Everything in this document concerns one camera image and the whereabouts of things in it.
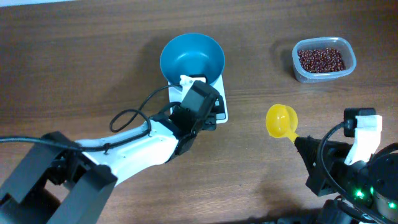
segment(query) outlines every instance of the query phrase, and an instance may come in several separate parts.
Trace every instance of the spoon handle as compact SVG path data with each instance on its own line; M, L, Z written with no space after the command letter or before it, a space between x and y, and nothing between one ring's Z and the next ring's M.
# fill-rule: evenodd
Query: spoon handle
M298 136L299 135L296 134L295 132L293 132L292 130L289 130L288 133L287 133L287 137L292 141L293 144L294 144L294 141L296 140L296 138Z

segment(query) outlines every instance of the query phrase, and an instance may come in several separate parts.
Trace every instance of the wood grain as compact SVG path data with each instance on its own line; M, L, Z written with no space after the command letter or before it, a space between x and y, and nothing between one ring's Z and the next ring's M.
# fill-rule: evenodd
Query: wood grain
M226 55L229 121L202 132L183 156L116 187L98 223L223 223L320 208L327 197L306 188L308 174L291 143L268 136L266 111L290 105L297 132L321 138L345 108L375 107L383 116L380 148L396 142L396 27L394 1L100 0L0 8L0 135L110 135L117 112L137 108L166 84L159 68L164 45L201 32ZM325 36L350 42L355 71L332 82L299 83L293 46ZM145 112L167 101L162 93ZM1 146L1 183L29 148Z

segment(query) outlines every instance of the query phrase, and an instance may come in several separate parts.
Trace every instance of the yellow measuring spoon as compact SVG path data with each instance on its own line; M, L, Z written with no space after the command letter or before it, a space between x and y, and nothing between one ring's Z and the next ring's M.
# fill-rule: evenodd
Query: yellow measuring spoon
M274 138L288 137L294 144L298 134L294 133L299 121L297 113L287 105L275 104L269 108L266 116L266 127Z

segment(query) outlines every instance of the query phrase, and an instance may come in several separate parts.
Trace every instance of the beans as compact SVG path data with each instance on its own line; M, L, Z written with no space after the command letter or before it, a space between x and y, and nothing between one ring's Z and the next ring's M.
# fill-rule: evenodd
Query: beans
M339 72L346 69L340 52L333 48L299 50L297 53L301 66L310 73Z

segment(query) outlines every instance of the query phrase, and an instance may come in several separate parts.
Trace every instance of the green led light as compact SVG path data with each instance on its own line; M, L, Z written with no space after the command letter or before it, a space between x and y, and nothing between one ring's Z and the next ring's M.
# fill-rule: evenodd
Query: green led light
M362 193L361 190L357 190L357 191L355 192L355 196L357 196L357 197L359 197L360 199L362 199L365 195Z
M389 202L388 207L395 209L395 208L397 208L397 205L394 202Z

